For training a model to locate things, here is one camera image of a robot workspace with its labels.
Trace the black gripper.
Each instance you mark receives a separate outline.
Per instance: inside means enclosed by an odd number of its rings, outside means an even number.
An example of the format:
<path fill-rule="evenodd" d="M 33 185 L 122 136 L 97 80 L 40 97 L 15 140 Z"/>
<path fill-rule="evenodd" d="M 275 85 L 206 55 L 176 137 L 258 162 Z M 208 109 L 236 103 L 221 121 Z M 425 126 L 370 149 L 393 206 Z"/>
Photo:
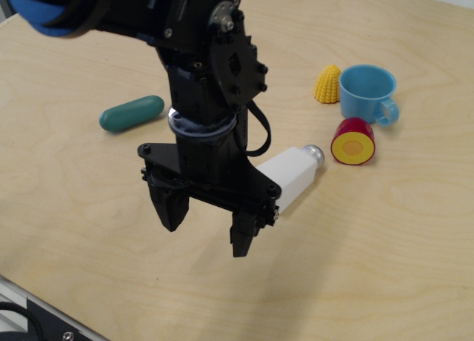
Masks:
<path fill-rule="evenodd" d="M 235 258 L 248 254 L 261 226 L 278 218 L 280 187 L 249 158 L 262 155 L 267 139 L 255 151 L 246 149 L 247 135 L 237 129 L 217 136 L 178 135 L 176 143 L 144 143 L 143 179 L 162 225 L 175 231 L 189 211 L 191 198 L 233 212 L 230 243 Z"/>

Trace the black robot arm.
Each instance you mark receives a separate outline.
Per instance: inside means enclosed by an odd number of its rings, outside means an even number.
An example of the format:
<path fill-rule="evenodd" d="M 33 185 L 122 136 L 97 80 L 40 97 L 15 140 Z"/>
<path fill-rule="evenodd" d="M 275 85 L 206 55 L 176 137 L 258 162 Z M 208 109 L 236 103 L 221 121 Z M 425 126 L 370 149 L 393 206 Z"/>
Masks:
<path fill-rule="evenodd" d="M 233 215 L 230 241 L 246 256 L 258 232 L 278 216 L 281 188 L 250 162 L 248 118 L 264 129 L 255 97 L 267 89 L 267 67 L 245 33 L 241 0 L 9 0 L 35 30 L 74 38 L 90 30 L 128 36 L 154 47 L 170 84 L 172 144 L 138 148 L 150 198 L 169 231 L 190 199 Z"/>

